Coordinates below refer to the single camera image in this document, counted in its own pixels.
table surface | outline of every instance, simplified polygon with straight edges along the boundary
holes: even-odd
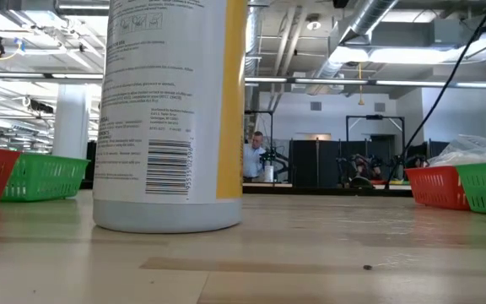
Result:
[[[486,303],[486,215],[245,196],[241,225],[137,235],[76,200],[0,204],[0,303]],[[372,270],[364,270],[364,265]]]

white plastic bottle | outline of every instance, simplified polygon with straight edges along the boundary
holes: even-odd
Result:
[[[97,225],[178,233],[240,222],[245,25],[246,0],[111,0]]]

ceiling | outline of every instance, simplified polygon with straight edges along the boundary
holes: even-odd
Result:
[[[331,34],[333,20],[342,20],[353,12],[354,2],[350,1],[345,9],[335,9],[332,1],[325,0],[257,0],[269,6],[261,12],[262,30],[259,36],[260,49],[258,75],[271,76],[278,55],[280,33],[288,10],[294,6],[305,6],[309,14],[320,14],[319,30],[300,33],[297,41],[297,55],[289,63],[288,75],[294,72],[311,73],[318,69],[328,57],[327,37]],[[426,23],[436,18],[469,18],[483,12],[486,1],[435,1],[400,0],[397,6],[385,17],[383,22]],[[43,73],[102,73],[104,66],[105,42],[107,33],[106,16],[58,16],[52,14],[11,14],[0,11],[0,36],[4,38],[5,57],[15,52],[16,56],[0,61],[1,72],[43,72]],[[362,63],[363,78],[379,79],[443,79],[451,66]],[[345,78],[357,78],[358,67],[344,66],[341,70]],[[459,81],[486,80],[486,63],[473,63],[462,66],[457,78]],[[92,117],[98,118],[100,86],[90,84],[92,95]],[[358,91],[358,87],[346,87],[344,94]],[[387,87],[368,87],[368,93],[383,93],[395,96],[400,90]],[[57,84],[17,83],[0,81],[1,115],[36,115],[24,106],[24,97],[30,96],[56,108]],[[52,132],[53,120],[27,120],[30,129]],[[95,138],[97,128],[91,122],[91,137]]]

black cable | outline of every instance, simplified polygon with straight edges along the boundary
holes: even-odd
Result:
[[[423,128],[424,124],[429,120],[429,117],[435,111],[435,108],[438,106],[438,103],[442,99],[442,96],[444,96],[444,93],[446,92],[447,87],[449,87],[451,81],[453,81],[453,78],[455,77],[455,74],[456,74],[457,69],[461,66],[461,62],[464,59],[464,56],[466,56],[466,53],[468,52],[468,49],[470,48],[470,45],[476,40],[476,38],[478,38],[479,31],[483,28],[483,26],[485,25],[485,23],[486,23],[486,14],[483,17],[483,19],[481,20],[481,22],[479,23],[478,27],[473,32],[472,37],[470,37],[470,40],[468,41],[468,43],[464,47],[464,50],[462,51],[461,56],[459,56],[459,59],[455,63],[455,67],[453,68],[453,71],[451,72],[451,75],[449,76],[449,78],[445,82],[444,87],[442,88],[441,92],[438,94],[438,98],[436,98],[436,101],[432,105],[432,107],[430,108],[429,113],[427,113],[427,115],[425,116],[425,118],[423,119],[423,121],[421,122],[421,124],[419,124],[419,127],[413,133],[413,135],[410,138],[410,140],[408,140],[408,143],[407,143],[406,147],[404,147],[404,149],[402,150],[402,154],[401,154],[402,157],[404,157],[404,155],[406,155],[406,152],[408,151],[408,147],[410,147],[410,145],[412,145],[412,142],[415,140],[415,137],[418,135],[418,133]],[[401,158],[399,158],[397,160],[397,162],[395,163],[395,166],[393,167],[393,170],[389,173],[389,177],[387,178],[387,183],[386,183],[386,190],[389,190],[389,183],[392,181],[393,174],[394,174],[394,172],[396,170],[398,170],[398,167],[399,167],[400,163],[401,163]]]

column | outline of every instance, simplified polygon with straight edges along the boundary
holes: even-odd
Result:
[[[87,85],[59,85],[53,155],[85,159],[90,107]]]

